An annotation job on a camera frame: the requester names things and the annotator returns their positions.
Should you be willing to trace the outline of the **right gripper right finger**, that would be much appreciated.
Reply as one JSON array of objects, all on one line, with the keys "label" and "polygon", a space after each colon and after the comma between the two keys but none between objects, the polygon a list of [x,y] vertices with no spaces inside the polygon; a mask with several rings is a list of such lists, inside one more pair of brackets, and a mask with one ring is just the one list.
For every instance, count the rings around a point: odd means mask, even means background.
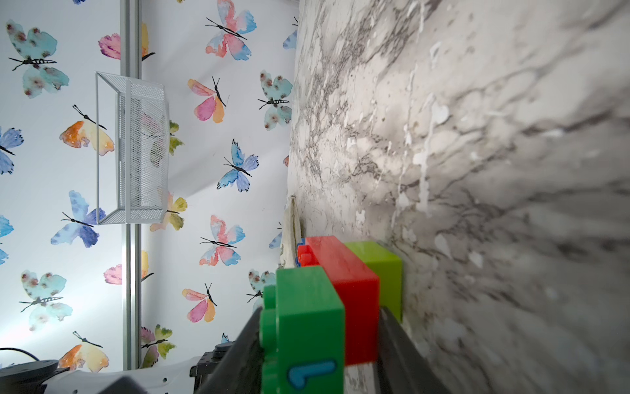
[{"label": "right gripper right finger", "polygon": [[448,394],[393,313],[385,306],[378,321],[378,392]]}]

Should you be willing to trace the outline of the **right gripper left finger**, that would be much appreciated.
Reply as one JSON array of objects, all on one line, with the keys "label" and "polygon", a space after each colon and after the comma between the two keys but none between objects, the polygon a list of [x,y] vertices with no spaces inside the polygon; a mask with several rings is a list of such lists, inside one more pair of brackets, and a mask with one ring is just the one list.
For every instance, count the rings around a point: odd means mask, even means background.
[{"label": "right gripper left finger", "polygon": [[194,366],[194,393],[262,392],[262,311],[262,307],[254,311],[235,341],[218,344],[201,356]]}]

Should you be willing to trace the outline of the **dark green lego brick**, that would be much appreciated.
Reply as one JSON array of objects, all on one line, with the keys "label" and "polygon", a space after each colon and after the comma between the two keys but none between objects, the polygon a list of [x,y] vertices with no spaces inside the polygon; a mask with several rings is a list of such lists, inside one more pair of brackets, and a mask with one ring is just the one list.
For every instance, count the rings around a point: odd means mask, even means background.
[{"label": "dark green lego brick", "polygon": [[345,307],[323,268],[278,271],[263,290],[261,392],[344,392],[345,340]]}]

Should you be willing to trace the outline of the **long red lego brick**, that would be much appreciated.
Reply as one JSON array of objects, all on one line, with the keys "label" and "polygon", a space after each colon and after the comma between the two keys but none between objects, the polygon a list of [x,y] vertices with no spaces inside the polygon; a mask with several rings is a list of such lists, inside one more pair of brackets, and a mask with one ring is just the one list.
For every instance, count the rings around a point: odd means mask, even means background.
[{"label": "long red lego brick", "polygon": [[379,277],[334,236],[307,237],[303,267],[320,266],[346,311],[346,365],[377,360]]}]

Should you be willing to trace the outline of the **lime green lego brick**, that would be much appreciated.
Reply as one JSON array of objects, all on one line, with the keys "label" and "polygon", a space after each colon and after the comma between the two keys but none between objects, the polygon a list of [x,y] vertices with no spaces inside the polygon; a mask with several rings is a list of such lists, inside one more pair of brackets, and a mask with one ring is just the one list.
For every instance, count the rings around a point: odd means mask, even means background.
[{"label": "lime green lego brick", "polygon": [[348,242],[346,246],[379,277],[379,305],[387,307],[401,323],[403,320],[401,258],[375,241]]}]

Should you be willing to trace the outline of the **blue lego brick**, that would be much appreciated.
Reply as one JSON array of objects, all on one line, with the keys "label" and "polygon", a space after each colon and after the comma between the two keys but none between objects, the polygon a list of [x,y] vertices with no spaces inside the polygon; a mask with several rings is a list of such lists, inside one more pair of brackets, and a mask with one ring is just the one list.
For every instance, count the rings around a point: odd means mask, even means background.
[{"label": "blue lego brick", "polygon": [[306,246],[306,239],[305,238],[301,238],[296,244],[295,266],[297,268],[302,266],[302,263],[301,263],[300,259],[301,259],[302,253],[303,253],[303,251],[305,249],[305,246]]}]

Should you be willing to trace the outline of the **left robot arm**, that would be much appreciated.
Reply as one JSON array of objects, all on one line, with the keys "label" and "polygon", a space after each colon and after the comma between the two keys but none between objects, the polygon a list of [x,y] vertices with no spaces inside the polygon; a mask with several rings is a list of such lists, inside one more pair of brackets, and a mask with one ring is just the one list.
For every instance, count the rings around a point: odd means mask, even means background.
[{"label": "left robot arm", "polygon": [[118,373],[90,373],[62,368],[58,361],[32,361],[1,369],[2,393],[193,393],[209,378],[230,341],[200,358],[178,364]]}]

